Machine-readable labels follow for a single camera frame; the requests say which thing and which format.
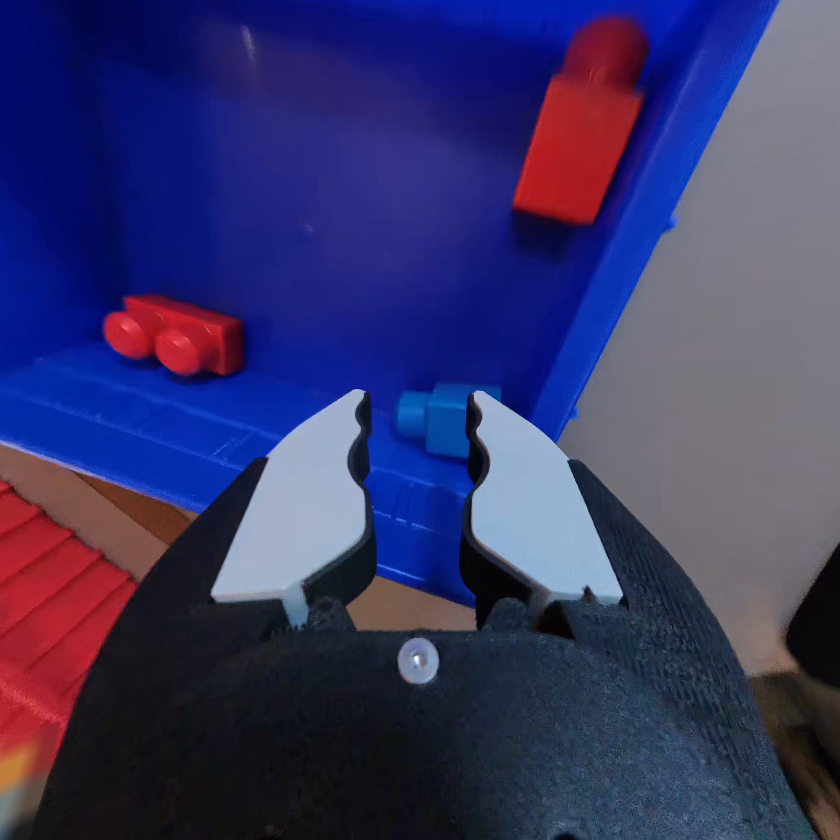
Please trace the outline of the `red plastic bin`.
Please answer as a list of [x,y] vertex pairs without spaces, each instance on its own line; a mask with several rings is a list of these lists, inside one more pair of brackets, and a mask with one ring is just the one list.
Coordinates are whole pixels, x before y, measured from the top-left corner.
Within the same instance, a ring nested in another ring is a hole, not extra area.
[[1,732],[63,726],[136,581],[1,485]]

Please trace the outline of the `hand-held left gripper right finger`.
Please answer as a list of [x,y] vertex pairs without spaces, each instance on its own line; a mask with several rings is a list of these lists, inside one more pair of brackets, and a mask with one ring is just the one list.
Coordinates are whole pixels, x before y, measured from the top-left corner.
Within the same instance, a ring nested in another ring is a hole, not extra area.
[[568,456],[485,391],[467,399],[459,571],[483,627],[499,601],[540,625],[556,602],[619,606],[624,593]]

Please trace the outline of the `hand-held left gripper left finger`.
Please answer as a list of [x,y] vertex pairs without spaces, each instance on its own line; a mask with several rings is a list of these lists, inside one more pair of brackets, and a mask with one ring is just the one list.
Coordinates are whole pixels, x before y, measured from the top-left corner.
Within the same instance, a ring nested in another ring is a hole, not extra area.
[[373,582],[371,397],[352,390],[269,452],[213,583],[214,603],[278,601],[304,627],[323,598],[347,606]]

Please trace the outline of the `red two-stud mega block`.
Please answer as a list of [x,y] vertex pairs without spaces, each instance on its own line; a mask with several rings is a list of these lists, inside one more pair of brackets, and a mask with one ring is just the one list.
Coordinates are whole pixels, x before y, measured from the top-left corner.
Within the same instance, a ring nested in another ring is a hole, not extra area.
[[132,361],[156,360],[181,377],[229,376],[245,363],[243,323],[157,294],[125,297],[102,322],[108,346]]

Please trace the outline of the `blue plastic bin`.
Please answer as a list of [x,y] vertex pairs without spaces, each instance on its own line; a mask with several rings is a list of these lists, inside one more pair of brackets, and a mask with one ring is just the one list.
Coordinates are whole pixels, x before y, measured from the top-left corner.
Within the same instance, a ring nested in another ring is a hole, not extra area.
[[[2,444],[200,512],[371,394],[379,572],[471,606],[466,466],[404,391],[500,385],[553,440],[777,2],[2,2]],[[576,31],[638,22],[644,107],[593,226],[511,210]],[[157,294],[239,319],[181,377],[102,322]]]

